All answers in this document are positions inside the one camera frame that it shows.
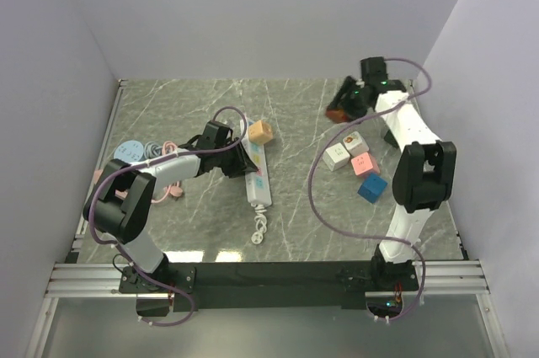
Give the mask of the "dark green cube adapter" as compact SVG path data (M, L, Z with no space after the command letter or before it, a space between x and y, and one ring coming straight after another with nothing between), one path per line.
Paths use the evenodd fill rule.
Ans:
M391 147L399 148L398 142L396 141L394 135L391 131L387 131L383 137L383 140L389 144Z

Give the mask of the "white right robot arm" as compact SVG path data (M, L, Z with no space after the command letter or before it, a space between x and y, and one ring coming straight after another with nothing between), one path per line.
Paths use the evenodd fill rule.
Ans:
M456 146L442 141L415 109L414 95L387 72L387 59L360 61L360 78L345 78L326 109L334 123L351 123L373 111L383 118L401 152L392 179L397 203L387 235L371 259L373 286L387 290L410 266L426 222L451 196Z

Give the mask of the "plain white cube adapter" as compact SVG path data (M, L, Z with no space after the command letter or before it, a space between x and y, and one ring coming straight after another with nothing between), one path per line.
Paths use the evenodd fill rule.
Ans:
M323 152L323 161L330 171L342 168L350 160L350 153L342 143L335 143Z

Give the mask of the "pink cube plug adapter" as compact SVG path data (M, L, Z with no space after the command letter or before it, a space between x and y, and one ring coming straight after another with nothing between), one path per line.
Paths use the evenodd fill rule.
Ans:
M354 173L358 177L365 177L370 174L379 174L380 169L376 159L369 153L364 152L350 159Z

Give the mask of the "blue cube plug adapter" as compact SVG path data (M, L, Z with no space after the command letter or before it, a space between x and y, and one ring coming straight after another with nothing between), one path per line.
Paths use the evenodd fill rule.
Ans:
M357 193L363 199L374 204L381 197L386 187L387 181L385 179L377 174L369 174L361 184Z

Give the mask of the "brown cube plug adapter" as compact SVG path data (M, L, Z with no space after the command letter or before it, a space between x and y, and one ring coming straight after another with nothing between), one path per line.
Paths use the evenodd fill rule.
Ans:
M350 119L345 114L342 109L330 109L327 108L325 111L326 117L331 120L334 124L349 123Z

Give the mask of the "tan cube plug adapter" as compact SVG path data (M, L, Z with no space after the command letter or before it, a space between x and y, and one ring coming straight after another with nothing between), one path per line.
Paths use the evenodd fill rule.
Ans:
M258 145L263 146L274 138L271 125L263 120L258 120L248 127L248 139Z

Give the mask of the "light blue round socket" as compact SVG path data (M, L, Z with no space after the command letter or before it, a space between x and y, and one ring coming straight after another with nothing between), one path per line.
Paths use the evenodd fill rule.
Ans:
M122 142L115 149L113 158L125 163L138 163L144 159L144 145L137 140Z

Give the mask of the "white power strip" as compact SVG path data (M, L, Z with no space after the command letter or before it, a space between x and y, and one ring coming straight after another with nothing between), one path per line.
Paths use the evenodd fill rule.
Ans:
M245 174L248 202L253 205L271 206L270 180L264 145L251 142L248 133L242 139L242 144L257 168L254 173Z

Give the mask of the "pink power strip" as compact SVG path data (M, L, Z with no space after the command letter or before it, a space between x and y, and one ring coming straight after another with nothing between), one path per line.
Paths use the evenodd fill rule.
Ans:
M98 181L99 181L99 178L101 176L101 174L103 173L103 170L102 169L99 169L99 170L95 170L94 173L93 173L93 183L96 184Z

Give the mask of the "white patterned cube adapter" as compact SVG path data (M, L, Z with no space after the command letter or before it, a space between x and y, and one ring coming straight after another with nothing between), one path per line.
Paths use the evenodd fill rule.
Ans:
M343 139L343 144L352 158L369 152L369 146L358 131L352 131Z

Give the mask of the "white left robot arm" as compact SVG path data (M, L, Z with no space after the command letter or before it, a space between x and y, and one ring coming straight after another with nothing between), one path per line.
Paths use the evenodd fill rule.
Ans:
M254 173L242 144L247 133L247 124L234 136L230 126L211 120L201 134L161 157L107 162L83 208L93 240L117 248L140 270L138 281L146 290L161 291L168 284L168 258L146 230L154 194L215 168L228 178Z

